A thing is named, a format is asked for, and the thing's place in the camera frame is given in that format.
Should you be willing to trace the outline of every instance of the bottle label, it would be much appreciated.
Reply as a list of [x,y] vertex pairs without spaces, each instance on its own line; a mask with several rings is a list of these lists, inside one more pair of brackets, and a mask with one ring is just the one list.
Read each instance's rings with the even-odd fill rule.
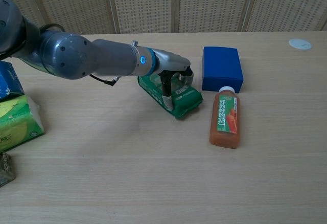
[[237,98],[220,95],[218,100],[217,131],[237,133]]

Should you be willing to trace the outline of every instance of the robotic arm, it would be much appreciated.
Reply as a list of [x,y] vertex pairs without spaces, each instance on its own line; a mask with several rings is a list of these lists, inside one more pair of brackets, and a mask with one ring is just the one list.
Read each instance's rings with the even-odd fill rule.
[[0,60],[16,57],[42,72],[65,79],[79,79],[88,75],[148,76],[156,73],[162,82],[162,98],[172,110],[171,78],[181,74],[181,80],[191,85],[193,72],[190,61],[179,55],[97,39],[89,41],[83,36],[64,31],[48,30],[50,24],[38,28],[22,16],[11,0],[0,0]]

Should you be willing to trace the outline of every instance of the orange juice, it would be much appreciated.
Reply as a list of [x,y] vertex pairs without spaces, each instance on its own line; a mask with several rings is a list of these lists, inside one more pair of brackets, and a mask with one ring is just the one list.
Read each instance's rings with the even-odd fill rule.
[[232,87],[222,87],[215,96],[209,141],[227,148],[240,144],[240,99]]

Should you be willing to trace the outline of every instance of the table surface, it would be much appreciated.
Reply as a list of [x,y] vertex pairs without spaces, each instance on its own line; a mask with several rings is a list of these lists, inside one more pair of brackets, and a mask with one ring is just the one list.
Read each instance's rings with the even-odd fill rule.
[[[1,223],[327,223],[327,32],[88,35],[187,57],[239,51],[241,145],[208,142],[214,92],[179,121],[124,77],[64,80],[11,59],[46,134],[9,151]],[[289,46],[304,38],[312,49]]]

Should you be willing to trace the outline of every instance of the blue box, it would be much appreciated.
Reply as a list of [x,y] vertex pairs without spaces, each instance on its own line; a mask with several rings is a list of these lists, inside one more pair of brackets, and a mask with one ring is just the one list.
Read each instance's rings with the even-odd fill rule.
[[0,61],[0,100],[24,94],[24,90],[11,63]]
[[230,86],[240,92],[243,73],[237,49],[204,47],[202,56],[202,90],[219,91]]

